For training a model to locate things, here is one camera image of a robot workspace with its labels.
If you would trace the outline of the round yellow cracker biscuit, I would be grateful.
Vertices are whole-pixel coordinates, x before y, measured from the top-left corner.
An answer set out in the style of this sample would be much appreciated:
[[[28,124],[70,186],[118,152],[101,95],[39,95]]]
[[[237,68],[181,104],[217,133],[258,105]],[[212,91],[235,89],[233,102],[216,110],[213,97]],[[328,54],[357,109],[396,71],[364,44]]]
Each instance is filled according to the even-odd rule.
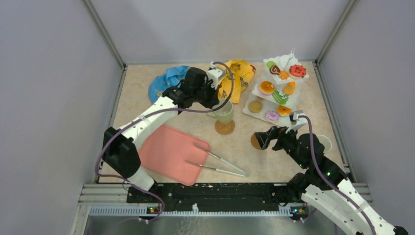
[[[286,95],[292,95],[293,93],[294,93],[294,90],[295,90],[295,88],[293,88],[292,86],[290,86],[290,85],[287,85],[287,86],[285,86],[284,88],[283,88],[283,93],[284,94],[286,94]]]

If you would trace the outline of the purple sprinkled donut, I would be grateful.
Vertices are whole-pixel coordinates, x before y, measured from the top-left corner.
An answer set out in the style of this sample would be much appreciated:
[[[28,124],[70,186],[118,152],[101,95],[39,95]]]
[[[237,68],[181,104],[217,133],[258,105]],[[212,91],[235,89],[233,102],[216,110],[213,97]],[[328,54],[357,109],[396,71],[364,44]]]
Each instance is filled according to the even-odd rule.
[[[269,122],[277,122],[279,121],[280,115],[276,111],[267,111],[264,117]]]

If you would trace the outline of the orange glazed bun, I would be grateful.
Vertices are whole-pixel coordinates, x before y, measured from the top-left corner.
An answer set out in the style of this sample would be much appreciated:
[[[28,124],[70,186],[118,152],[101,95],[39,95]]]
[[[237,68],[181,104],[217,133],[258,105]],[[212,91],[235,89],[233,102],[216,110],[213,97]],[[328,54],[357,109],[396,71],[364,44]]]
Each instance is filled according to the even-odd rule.
[[[289,116],[290,113],[291,113],[291,111],[292,110],[290,108],[285,107],[283,105],[278,105],[278,107],[277,107],[277,113],[281,117],[287,117],[287,116]]]

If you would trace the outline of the metal tongs white handle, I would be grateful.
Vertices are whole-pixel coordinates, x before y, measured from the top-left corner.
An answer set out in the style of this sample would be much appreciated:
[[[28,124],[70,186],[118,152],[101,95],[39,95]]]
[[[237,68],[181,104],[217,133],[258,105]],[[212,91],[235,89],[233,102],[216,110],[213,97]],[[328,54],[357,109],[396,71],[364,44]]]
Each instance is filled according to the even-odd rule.
[[[195,142],[193,143],[193,145],[196,148],[205,151],[209,155],[213,156],[214,158],[216,158],[216,159],[220,160],[221,162],[225,163],[226,165],[230,166],[231,168],[239,171],[239,173],[231,172],[231,171],[227,171],[227,170],[223,170],[223,169],[219,169],[219,168],[215,168],[215,167],[206,166],[204,164],[198,164],[198,163],[195,163],[195,162],[192,162],[192,161],[189,161],[189,160],[185,160],[186,163],[188,163],[190,165],[198,166],[198,167],[201,167],[201,168],[206,168],[206,169],[209,169],[209,170],[212,170],[212,171],[217,171],[217,172],[220,172],[220,173],[225,173],[225,174],[234,175],[234,176],[238,176],[238,177],[248,177],[249,176],[248,172],[246,172],[243,169],[237,167],[236,165],[230,163],[229,161],[225,160],[224,158],[216,155],[215,153],[211,152],[208,148],[202,147],[201,145],[199,145]]]

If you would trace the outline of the yellow orange pastry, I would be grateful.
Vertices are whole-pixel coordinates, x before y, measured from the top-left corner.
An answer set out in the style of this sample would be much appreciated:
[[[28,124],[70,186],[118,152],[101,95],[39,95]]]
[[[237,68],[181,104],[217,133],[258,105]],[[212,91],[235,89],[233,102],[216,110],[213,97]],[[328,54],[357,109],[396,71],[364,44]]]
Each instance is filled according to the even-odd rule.
[[[270,81],[263,81],[259,84],[259,92],[263,95],[271,95],[275,91],[275,87]]]

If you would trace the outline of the brown heart cookie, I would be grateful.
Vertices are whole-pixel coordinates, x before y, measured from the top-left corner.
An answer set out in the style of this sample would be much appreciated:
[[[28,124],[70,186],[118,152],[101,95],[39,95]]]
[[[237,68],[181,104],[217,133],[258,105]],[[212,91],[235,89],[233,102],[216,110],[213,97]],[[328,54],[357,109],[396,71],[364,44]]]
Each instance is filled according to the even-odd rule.
[[[273,75],[279,75],[280,72],[281,72],[281,70],[279,69],[279,67],[276,64],[270,66],[269,71]]]

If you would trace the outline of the round wooden coaster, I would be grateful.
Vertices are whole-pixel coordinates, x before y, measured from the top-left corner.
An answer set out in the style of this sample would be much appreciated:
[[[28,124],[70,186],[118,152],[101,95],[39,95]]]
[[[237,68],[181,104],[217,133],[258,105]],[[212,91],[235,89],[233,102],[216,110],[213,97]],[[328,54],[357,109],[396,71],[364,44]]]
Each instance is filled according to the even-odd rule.
[[[257,135],[251,136],[251,144],[255,149],[262,150],[262,140]]]

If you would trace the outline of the round tan muffin cake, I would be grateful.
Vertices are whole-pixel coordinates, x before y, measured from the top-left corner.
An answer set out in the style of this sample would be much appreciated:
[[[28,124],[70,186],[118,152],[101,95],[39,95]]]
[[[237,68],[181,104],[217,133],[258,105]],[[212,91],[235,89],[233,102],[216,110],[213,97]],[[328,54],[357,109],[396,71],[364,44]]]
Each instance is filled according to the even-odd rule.
[[[248,104],[248,110],[251,113],[259,113],[262,110],[262,102],[259,100],[254,100]]]

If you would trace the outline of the pink cup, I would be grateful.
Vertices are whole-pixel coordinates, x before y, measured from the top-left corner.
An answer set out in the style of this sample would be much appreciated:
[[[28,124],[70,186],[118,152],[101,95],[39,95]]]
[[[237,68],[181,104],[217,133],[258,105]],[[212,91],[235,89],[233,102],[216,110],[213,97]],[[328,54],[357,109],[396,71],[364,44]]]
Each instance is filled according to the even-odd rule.
[[[332,149],[331,140],[325,135],[317,135],[319,142],[324,146],[324,154],[328,153]]]

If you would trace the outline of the green mug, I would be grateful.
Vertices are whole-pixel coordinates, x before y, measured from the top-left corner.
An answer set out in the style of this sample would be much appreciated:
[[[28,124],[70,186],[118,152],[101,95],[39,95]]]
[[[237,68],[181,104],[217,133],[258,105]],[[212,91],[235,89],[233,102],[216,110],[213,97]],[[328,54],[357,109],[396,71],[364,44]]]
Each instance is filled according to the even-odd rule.
[[[214,112],[206,113],[208,117],[214,118],[221,123],[229,123],[233,119],[233,104],[230,101],[225,101],[225,98],[219,99],[219,104],[215,105],[214,108],[217,108],[224,104],[224,106]]]

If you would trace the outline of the green cake slice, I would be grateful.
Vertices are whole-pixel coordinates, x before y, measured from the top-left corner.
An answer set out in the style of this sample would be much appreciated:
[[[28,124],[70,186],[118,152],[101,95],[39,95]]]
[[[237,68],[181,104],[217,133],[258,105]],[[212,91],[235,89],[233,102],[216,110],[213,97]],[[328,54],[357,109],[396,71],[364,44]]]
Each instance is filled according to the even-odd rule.
[[[284,92],[279,92],[279,91],[275,90],[272,93],[272,97],[278,104],[284,105],[284,104],[287,103],[289,95],[285,94]]]

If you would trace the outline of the woven rattan coaster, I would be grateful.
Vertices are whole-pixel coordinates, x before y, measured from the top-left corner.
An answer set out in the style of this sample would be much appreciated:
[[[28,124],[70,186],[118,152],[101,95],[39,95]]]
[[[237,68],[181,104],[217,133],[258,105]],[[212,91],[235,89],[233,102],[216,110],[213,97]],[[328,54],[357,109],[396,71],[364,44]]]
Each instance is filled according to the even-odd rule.
[[[235,122],[231,120],[228,123],[222,123],[219,120],[215,122],[215,131],[220,135],[230,135],[235,130]]]

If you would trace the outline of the green round macaron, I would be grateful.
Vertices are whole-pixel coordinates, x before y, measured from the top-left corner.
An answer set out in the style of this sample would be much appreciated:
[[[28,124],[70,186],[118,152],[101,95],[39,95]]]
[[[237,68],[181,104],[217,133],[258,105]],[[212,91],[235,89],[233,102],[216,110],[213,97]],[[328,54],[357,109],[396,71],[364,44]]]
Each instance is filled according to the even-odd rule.
[[[274,61],[268,61],[266,63],[266,66],[267,66],[268,69],[271,69],[274,65],[276,65],[276,63]]]

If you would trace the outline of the red orange donut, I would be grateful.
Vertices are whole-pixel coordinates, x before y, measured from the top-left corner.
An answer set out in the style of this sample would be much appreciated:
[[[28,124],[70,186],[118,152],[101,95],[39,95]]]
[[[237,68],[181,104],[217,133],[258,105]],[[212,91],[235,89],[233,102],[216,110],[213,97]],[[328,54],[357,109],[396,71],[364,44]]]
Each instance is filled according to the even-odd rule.
[[[300,79],[307,76],[306,68],[302,65],[292,65],[288,72],[289,76],[293,79]]]

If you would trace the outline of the orange swirl cookie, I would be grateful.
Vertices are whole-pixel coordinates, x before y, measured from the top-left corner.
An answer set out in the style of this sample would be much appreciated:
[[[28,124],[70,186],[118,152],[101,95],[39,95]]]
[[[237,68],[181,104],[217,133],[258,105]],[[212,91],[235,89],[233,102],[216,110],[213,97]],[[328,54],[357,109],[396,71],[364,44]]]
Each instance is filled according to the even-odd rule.
[[[281,80],[287,80],[289,78],[289,73],[284,70],[281,70],[279,72],[279,77],[281,78]]]

